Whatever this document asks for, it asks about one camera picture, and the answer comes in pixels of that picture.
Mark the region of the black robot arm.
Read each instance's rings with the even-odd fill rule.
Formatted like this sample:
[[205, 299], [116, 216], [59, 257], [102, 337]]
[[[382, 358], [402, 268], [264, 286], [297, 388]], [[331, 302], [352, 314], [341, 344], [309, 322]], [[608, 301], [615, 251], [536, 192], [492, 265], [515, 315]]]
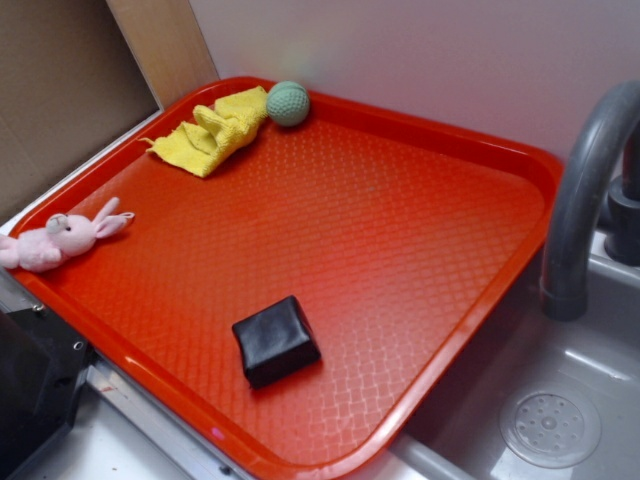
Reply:
[[14, 479], [75, 423], [93, 350], [54, 311], [1, 314], [1, 477]]

